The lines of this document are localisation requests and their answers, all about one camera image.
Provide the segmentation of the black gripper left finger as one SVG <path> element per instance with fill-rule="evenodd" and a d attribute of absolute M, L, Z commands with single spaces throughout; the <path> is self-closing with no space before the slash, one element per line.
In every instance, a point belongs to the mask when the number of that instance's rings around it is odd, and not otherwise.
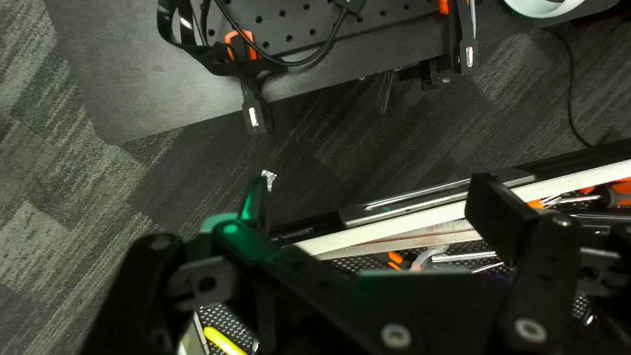
<path fill-rule="evenodd" d="M 137 240 L 123 257 L 82 355 L 178 355 L 192 314 L 176 309 L 168 283 L 184 261 L 178 236 Z"/>

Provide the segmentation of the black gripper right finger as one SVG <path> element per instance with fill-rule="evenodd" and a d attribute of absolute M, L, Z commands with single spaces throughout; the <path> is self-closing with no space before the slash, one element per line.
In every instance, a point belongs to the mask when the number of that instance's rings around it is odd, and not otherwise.
<path fill-rule="evenodd" d="M 563 355 L 579 285 L 579 226 L 541 216 L 492 174 L 470 182 L 466 220 L 515 271 L 494 348 L 510 355 Z"/>

